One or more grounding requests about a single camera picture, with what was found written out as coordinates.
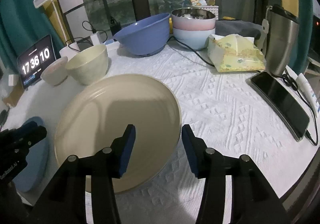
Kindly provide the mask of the small white pink bowl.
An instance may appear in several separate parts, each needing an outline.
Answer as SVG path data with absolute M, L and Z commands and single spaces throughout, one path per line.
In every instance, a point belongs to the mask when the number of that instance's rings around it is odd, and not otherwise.
M 61 84 L 68 77 L 66 64 L 68 58 L 63 56 L 50 64 L 41 74 L 41 79 L 50 86 Z

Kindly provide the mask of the white tube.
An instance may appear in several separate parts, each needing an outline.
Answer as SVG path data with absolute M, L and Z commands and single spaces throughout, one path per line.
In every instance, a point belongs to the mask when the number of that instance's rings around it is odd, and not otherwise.
M 297 83 L 299 89 L 304 94 L 304 96 L 307 98 L 316 117 L 319 117 L 319 110 L 320 110 L 319 102 L 317 100 L 317 97 L 316 97 L 311 85 L 309 84 L 308 80 L 306 79 L 306 77 L 302 73 L 300 73 L 297 76 L 296 83 Z

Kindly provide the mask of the white charger adapter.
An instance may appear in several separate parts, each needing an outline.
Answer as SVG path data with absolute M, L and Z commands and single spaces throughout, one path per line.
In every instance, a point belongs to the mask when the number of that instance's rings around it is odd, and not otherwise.
M 90 38 L 91 38 L 93 46 L 101 44 L 100 33 L 97 32 L 96 30 L 92 31 L 92 34 L 90 35 Z

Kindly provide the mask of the black round mouse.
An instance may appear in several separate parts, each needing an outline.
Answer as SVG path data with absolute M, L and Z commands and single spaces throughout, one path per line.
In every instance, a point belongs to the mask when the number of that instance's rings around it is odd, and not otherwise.
M 0 113 L 0 129 L 3 127 L 3 125 L 5 124 L 6 120 L 8 117 L 8 112 L 7 110 L 2 110 Z

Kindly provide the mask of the cardboard box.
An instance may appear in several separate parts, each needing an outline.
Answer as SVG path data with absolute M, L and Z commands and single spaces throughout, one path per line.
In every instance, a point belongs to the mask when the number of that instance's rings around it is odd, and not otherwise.
M 16 107 L 17 103 L 19 102 L 22 94 L 24 93 L 23 86 L 19 83 L 16 86 L 14 86 L 12 92 L 5 98 L 3 98 L 4 104 L 6 104 L 8 107 Z

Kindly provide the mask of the beige plate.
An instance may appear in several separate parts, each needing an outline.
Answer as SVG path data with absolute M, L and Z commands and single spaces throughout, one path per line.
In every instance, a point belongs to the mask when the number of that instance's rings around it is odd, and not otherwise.
M 58 164 L 69 155 L 87 157 L 111 145 L 126 127 L 136 128 L 127 171 L 113 180 L 123 193 L 148 182 L 167 164 L 181 132 L 181 109 L 171 89 L 141 74 L 111 76 L 86 87 L 66 107 L 56 128 Z

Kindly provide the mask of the cream bowl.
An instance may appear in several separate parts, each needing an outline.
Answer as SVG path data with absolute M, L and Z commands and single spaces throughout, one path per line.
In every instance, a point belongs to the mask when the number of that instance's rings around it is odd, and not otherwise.
M 90 85 L 103 78 L 108 70 L 109 59 L 105 45 L 91 46 L 72 57 L 66 70 L 78 83 Z

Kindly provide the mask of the black smartphone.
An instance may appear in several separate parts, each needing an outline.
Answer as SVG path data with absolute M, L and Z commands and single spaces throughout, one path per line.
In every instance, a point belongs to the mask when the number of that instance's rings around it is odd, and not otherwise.
M 309 126 L 310 118 L 299 102 L 267 72 L 249 79 L 250 86 L 273 108 L 296 141 L 301 141 Z

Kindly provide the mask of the white textured tablecloth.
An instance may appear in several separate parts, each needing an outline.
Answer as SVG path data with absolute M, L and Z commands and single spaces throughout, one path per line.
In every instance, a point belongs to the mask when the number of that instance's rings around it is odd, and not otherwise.
M 295 141 L 287 127 L 250 87 L 248 73 L 218 74 L 194 53 L 171 42 L 149 57 L 129 54 L 120 44 L 107 46 L 108 76 L 146 74 L 176 95 L 182 123 L 223 155 L 249 155 L 278 196 L 301 177 L 318 148 L 307 139 Z M 190 171 L 183 144 L 153 179 L 117 195 L 122 223 L 194 223 L 204 180 Z

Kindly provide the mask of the pink steel-lined bowl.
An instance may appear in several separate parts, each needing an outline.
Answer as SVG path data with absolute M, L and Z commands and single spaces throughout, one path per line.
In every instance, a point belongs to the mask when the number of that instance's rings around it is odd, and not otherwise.
M 172 26 L 187 31 L 213 30 L 216 16 L 199 8 L 180 8 L 171 12 Z

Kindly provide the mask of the grey folded cloth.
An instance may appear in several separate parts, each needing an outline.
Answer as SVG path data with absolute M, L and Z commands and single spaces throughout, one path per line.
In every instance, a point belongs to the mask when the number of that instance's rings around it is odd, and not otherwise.
M 261 25 L 242 20 L 217 20 L 215 25 L 216 34 L 221 36 L 239 34 L 243 37 L 259 39 L 263 31 Z

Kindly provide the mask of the small white box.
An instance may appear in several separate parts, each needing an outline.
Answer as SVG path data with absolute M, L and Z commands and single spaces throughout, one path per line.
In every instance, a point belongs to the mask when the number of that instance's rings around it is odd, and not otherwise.
M 9 74 L 8 75 L 8 86 L 16 86 L 19 81 L 19 75 L 17 74 Z

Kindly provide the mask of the pale blue bowl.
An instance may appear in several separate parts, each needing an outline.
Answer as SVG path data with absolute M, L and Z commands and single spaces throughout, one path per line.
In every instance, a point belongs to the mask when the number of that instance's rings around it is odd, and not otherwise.
M 195 51 L 208 47 L 208 37 L 215 34 L 216 29 L 204 31 L 188 31 L 173 28 L 173 36 L 178 40 L 178 44 L 186 48 L 191 47 Z

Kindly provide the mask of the steel tumbler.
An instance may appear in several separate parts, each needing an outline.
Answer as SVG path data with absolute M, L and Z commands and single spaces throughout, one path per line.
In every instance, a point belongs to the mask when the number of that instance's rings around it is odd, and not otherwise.
M 266 70 L 280 76 L 290 61 L 291 51 L 298 36 L 298 17 L 280 5 L 267 6 L 263 29 L 266 32 L 263 48 Z

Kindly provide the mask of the tablet showing clock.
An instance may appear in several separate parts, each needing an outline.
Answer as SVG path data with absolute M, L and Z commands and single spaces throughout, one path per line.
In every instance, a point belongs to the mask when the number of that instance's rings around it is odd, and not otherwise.
M 55 60 L 51 35 L 46 35 L 22 53 L 17 58 L 17 65 L 23 89 L 38 82 L 43 71 Z

